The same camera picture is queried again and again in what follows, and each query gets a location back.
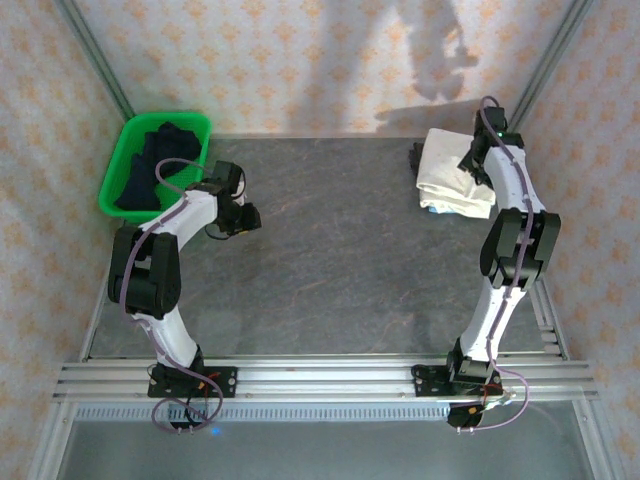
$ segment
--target patterned wallpaper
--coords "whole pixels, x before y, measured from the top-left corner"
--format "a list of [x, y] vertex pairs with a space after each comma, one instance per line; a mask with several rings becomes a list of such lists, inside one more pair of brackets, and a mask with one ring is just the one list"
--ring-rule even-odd
[[52, 1], [3, 0], [0, 24], [0, 478], [22, 479], [107, 265], [122, 120]]
[[640, 478], [640, 9], [597, 1], [522, 129], [536, 190], [562, 216], [548, 278], [570, 351], [595, 363]]
[[571, 0], [79, 0], [138, 112], [216, 134], [467, 132], [513, 110]]

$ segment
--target navy cloth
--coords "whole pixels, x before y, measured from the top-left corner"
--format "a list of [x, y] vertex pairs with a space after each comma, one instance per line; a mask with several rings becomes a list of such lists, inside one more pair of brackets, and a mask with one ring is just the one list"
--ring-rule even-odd
[[[142, 154], [131, 157], [131, 173], [120, 197], [114, 202], [122, 210], [160, 210], [160, 200], [154, 189], [158, 184], [156, 165], [165, 158], [195, 160], [202, 145], [189, 130], [182, 130], [173, 123], [160, 125], [157, 132], [145, 134]], [[185, 163], [169, 162], [160, 168], [162, 178], [175, 175]]]

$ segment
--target white towel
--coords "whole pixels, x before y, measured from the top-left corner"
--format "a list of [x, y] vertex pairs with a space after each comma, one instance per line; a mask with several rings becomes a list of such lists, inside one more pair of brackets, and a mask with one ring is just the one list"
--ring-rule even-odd
[[420, 206], [436, 213], [459, 213], [466, 217], [489, 218], [496, 195], [486, 185], [458, 168], [469, 151], [473, 137], [432, 128], [420, 159], [416, 187]]

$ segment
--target green plastic bin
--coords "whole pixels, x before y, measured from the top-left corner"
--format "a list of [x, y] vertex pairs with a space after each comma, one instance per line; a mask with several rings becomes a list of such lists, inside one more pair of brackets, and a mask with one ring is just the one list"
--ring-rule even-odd
[[[180, 198], [180, 195], [177, 193], [158, 184], [156, 185], [155, 192], [160, 199], [161, 210], [122, 210], [114, 205], [114, 202], [124, 190], [124, 186], [129, 179], [131, 157], [134, 153], [142, 153], [145, 134], [147, 132], [157, 131], [158, 127], [164, 122], [171, 122], [179, 128], [191, 130], [195, 133], [202, 144], [200, 157], [195, 161], [204, 166], [207, 160], [209, 137], [212, 131], [211, 120], [205, 115], [195, 112], [157, 112], [143, 113], [135, 116], [129, 120], [122, 129], [98, 196], [100, 208], [107, 215], [124, 218], [131, 223], [144, 223], [160, 215]], [[168, 177], [167, 181], [176, 187], [184, 189], [189, 184], [202, 180], [203, 174], [204, 172], [199, 168], [189, 165], [175, 175]]]

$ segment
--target black mounting plate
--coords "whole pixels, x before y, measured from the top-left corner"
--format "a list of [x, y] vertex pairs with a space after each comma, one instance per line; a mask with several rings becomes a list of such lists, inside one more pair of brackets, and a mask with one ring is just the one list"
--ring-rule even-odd
[[[224, 398], [235, 398], [236, 387], [238, 385], [238, 368], [237, 367], [204, 367], [202, 375], [208, 377], [209, 375], [217, 374], [212, 378], [216, 384], [222, 390]], [[151, 380], [149, 382], [149, 390], [147, 396], [149, 398], [204, 398], [205, 389], [198, 389], [193, 387], [193, 381], [189, 381], [184, 385], [180, 383], [174, 383], [169, 390], [166, 385]], [[207, 391], [208, 398], [218, 398], [218, 394], [215, 391], [211, 391], [209, 388]]]
[[[416, 397], [449, 397], [468, 395], [483, 397], [484, 385], [472, 385], [449, 381], [450, 372], [446, 365], [415, 365], [411, 369]], [[502, 379], [498, 372], [493, 372], [490, 385], [499, 385], [489, 390], [487, 398], [502, 396]]]

